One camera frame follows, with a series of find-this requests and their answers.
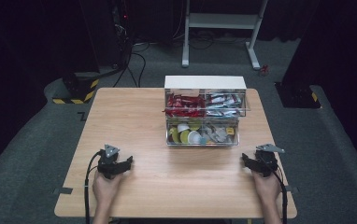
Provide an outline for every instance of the yellow and black tape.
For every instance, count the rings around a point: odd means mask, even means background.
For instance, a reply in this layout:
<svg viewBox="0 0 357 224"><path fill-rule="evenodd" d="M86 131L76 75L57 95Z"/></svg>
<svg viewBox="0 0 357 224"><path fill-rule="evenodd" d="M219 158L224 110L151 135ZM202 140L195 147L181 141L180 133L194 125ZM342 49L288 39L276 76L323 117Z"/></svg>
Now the yellow and black tape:
<svg viewBox="0 0 357 224"><path fill-rule="evenodd" d="M312 92L312 99L313 99L314 102L318 101L318 96L316 95L315 92Z"/></svg>
<svg viewBox="0 0 357 224"><path fill-rule="evenodd" d="M83 97L73 97L73 98L53 98L52 101L57 105L66 105L66 104L75 104L75 105L82 105L88 104L95 92L96 86L99 82L99 79L92 81L89 86L89 89L83 91Z"/></svg>

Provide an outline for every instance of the clear plastic organizer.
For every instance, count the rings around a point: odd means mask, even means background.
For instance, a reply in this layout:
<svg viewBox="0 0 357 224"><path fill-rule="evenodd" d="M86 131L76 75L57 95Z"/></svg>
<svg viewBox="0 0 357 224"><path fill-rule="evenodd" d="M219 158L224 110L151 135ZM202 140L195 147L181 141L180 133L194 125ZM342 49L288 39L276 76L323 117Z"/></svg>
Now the clear plastic organizer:
<svg viewBox="0 0 357 224"><path fill-rule="evenodd" d="M237 146L239 119L166 117L169 146Z"/></svg>
<svg viewBox="0 0 357 224"><path fill-rule="evenodd" d="M164 90L167 117L246 116L246 90Z"/></svg>
<svg viewBox="0 0 357 224"><path fill-rule="evenodd" d="M246 117L243 77L166 76L164 113L169 146L237 146Z"/></svg>

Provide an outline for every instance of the hazard stripe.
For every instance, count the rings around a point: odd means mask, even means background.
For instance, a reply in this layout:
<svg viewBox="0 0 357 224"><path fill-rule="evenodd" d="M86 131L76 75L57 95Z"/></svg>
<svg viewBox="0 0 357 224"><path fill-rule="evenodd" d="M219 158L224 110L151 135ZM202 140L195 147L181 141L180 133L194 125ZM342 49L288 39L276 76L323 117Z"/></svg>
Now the hazard stripe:
<svg viewBox="0 0 357 224"><path fill-rule="evenodd" d="M92 98L93 94L94 94L94 91L89 92L88 95L86 95L84 101L87 102L88 100L90 100Z"/></svg>
<svg viewBox="0 0 357 224"><path fill-rule="evenodd" d="M91 85L91 89L92 89L93 87L95 87L98 83L99 83L99 79L95 80L95 81L92 83L92 85Z"/></svg>
<svg viewBox="0 0 357 224"><path fill-rule="evenodd" d="M59 99L59 98L54 98L53 102L57 105L82 105L85 104L84 101L80 100L80 99Z"/></svg>
<svg viewBox="0 0 357 224"><path fill-rule="evenodd" d="M53 99L53 102L57 105L63 105L65 104L65 101L62 99Z"/></svg>
<svg viewBox="0 0 357 224"><path fill-rule="evenodd" d="M71 102L73 102L73 103L76 104L76 105L81 105L81 104L83 104L83 101L77 100L77 99L71 99Z"/></svg>
<svg viewBox="0 0 357 224"><path fill-rule="evenodd" d="M65 105L65 104L75 104L75 105L82 105L82 104L87 104L91 100L91 98L94 95L94 91L96 89L96 85L99 83L99 79L95 80L92 82L90 88L89 88L89 93L85 96L84 99L78 99L78 98L53 98L53 102L57 105Z"/></svg>
<svg viewBox="0 0 357 224"><path fill-rule="evenodd" d="M314 102L318 101L318 97L316 96L315 92L312 92L312 98Z"/></svg>

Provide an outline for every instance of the dark background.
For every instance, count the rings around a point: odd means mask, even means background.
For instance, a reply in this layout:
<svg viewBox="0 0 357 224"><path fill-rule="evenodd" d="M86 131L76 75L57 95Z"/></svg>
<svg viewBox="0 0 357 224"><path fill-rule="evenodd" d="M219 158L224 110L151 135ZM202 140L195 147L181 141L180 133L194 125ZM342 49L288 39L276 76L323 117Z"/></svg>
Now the dark background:
<svg viewBox="0 0 357 224"><path fill-rule="evenodd" d="M181 1L126 3L138 37L173 42ZM108 4L0 0L0 154L45 105L49 83L74 72L97 72L120 59ZM254 1L193 1L192 10L254 13L258 6ZM270 0L258 38L276 37L283 42L302 38L282 83L321 85L357 149L357 1Z"/></svg>

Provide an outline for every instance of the white metal stand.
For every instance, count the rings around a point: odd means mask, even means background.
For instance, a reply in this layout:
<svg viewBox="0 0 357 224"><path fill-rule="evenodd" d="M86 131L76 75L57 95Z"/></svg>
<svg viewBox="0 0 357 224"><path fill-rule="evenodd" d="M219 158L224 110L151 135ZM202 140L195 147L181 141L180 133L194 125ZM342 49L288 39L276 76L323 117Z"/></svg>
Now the white metal stand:
<svg viewBox="0 0 357 224"><path fill-rule="evenodd" d="M185 17L185 36L182 51L182 66L188 67L189 60L189 32L190 27L203 28L222 28L222 29L244 29L253 30L250 42L246 42L251 65L253 69L259 70L260 64L254 52L254 43L260 30L261 22L268 0L263 0L258 15L237 15L237 14L208 14L208 13L191 13L190 0L187 0L186 17Z"/></svg>

